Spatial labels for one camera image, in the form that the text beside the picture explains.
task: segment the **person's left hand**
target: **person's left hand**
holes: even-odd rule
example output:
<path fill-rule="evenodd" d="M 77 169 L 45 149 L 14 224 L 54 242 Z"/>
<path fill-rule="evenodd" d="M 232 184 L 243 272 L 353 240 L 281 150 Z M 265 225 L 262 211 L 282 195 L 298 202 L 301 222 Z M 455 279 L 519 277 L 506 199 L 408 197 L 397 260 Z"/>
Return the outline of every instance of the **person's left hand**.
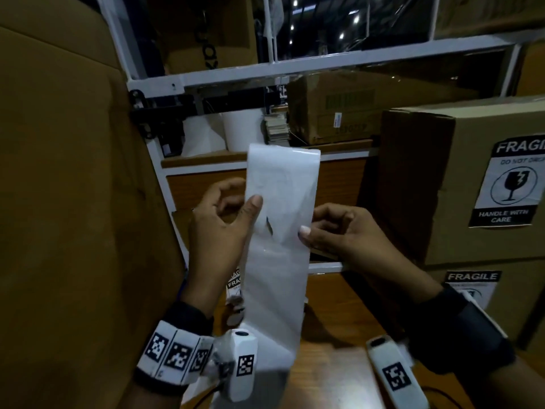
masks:
<path fill-rule="evenodd" d="M 243 178 L 230 178 L 211 185 L 193 210 L 189 273 L 181 300 L 200 309 L 207 318 L 214 313 L 225 284 L 239 264 L 246 239 L 263 205 L 260 195 L 250 197 L 245 204 L 243 195 L 224 195 L 245 183 Z M 237 209 L 237 217 L 231 224 L 220 218 Z"/>

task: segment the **wooden desk surface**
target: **wooden desk surface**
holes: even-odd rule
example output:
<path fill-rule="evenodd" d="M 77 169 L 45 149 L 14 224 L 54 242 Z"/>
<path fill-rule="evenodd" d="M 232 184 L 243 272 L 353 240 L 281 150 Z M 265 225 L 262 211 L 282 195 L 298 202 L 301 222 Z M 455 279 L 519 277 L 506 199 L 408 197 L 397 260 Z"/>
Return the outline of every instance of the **wooden desk surface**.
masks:
<path fill-rule="evenodd" d="M 310 275 L 309 304 L 303 323 L 301 349 L 290 373 L 280 408 L 360 409 L 391 407 L 384 391 L 384 406 L 373 399 L 374 383 L 366 373 L 365 342 L 385 330 L 365 307 L 341 274 Z M 225 331 L 225 300 L 215 313 L 215 334 Z M 474 409 L 453 375 L 438 376 L 421 364 L 413 368 L 420 386 L 438 388 L 453 397 L 464 409 Z M 182 406 L 191 409 L 203 395 Z M 455 406 L 436 393 L 426 393 L 438 409 Z M 211 398 L 201 407 L 207 408 Z"/>

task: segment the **shelf rack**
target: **shelf rack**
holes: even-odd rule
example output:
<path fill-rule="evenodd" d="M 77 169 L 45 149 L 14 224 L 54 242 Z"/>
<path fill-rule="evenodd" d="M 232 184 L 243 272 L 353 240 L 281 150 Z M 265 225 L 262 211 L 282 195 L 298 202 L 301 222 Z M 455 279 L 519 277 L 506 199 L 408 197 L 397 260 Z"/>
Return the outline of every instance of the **shelf rack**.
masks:
<path fill-rule="evenodd" d="M 329 54 L 318 57 L 306 57 L 285 61 L 275 60 L 275 54 L 269 54 L 270 62 L 241 66 L 236 68 L 219 68 L 207 71 L 191 72 L 179 75 L 168 75 L 148 78 L 144 70 L 142 57 L 137 48 L 136 38 L 129 21 L 129 14 L 123 0 L 98 0 L 101 13 L 104 16 L 112 33 L 112 38 L 119 61 L 127 75 L 127 90 L 139 91 L 146 99 L 164 96 L 176 96 L 191 93 L 195 96 L 195 102 L 202 103 L 202 97 L 213 94 L 225 94 L 230 90 L 242 90 L 255 87 L 287 84 L 292 78 L 312 72 L 329 70 L 334 68 L 346 68 L 350 66 L 368 65 L 387 61 L 422 58 L 433 55 L 475 52 L 494 49 L 507 49 L 506 60 L 502 65 L 501 85 L 499 95 L 505 96 L 511 84 L 513 71 L 517 63 L 521 46 L 524 43 L 545 38 L 545 30 L 523 30 L 512 33 L 480 35 L 463 37 L 458 39 L 435 40 L 435 21 L 437 19 L 439 0 L 434 0 L 432 20 L 429 30 L 429 40 L 424 43 L 386 47 L 365 51 Z M 265 33 L 267 35 L 269 52 L 274 51 L 274 39 L 270 32 L 270 12 L 265 9 Z M 135 107 L 143 107 L 141 101 L 135 103 Z M 213 171 L 228 171 L 246 167 L 246 162 L 227 162 L 223 164 L 202 164 L 185 167 L 163 168 L 161 161 L 164 159 L 159 140 L 157 138 L 147 140 L 150 158 L 157 175 L 159 185 L 165 199 L 171 221 L 178 238 L 186 263 L 189 253 L 181 240 L 180 233 L 172 212 L 176 210 L 174 200 L 168 186 L 167 177 L 171 175 L 201 173 Z M 364 151 L 347 151 L 330 154 L 322 154 L 322 160 L 335 160 L 351 157 L 367 157 L 377 154 L 377 149 Z M 310 264 L 310 273 L 338 272 L 340 263 Z"/>

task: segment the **hand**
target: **hand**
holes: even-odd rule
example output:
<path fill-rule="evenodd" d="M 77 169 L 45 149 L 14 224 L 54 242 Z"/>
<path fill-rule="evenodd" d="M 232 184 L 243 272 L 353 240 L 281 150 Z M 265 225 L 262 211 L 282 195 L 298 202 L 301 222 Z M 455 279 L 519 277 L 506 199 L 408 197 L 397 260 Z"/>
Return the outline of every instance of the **hand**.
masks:
<path fill-rule="evenodd" d="M 312 221 L 311 228 L 299 231 L 308 247 L 337 254 L 352 270 L 394 283 L 415 302 L 442 290 L 393 246 L 365 208 L 328 203 L 314 209 Z"/>
<path fill-rule="evenodd" d="M 239 264 L 263 205 L 259 195 L 252 196 L 245 204 L 243 195 L 224 195 L 243 187 L 245 182 L 243 178 L 230 178 L 213 184 L 193 210 L 189 226 L 189 273 L 181 300 L 200 309 L 208 318 Z M 239 210 L 236 219 L 226 224 L 220 215 L 234 210 Z"/>

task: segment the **fingernail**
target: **fingernail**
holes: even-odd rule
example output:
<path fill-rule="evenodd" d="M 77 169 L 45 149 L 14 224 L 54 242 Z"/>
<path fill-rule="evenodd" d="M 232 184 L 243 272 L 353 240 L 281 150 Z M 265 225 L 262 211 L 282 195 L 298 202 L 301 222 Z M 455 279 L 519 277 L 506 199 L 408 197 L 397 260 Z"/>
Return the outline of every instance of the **fingernail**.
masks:
<path fill-rule="evenodd" d="M 263 197 L 261 195 L 253 195 L 250 198 L 250 203 L 256 208 L 261 208 L 263 205 Z"/>
<path fill-rule="evenodd" d="M 303 238 L 308 238 L 310 235 L 310 228 L 307 227 L 306 225 L 301 225 L 299 227 L 299 235 L 302 236 Z"/>

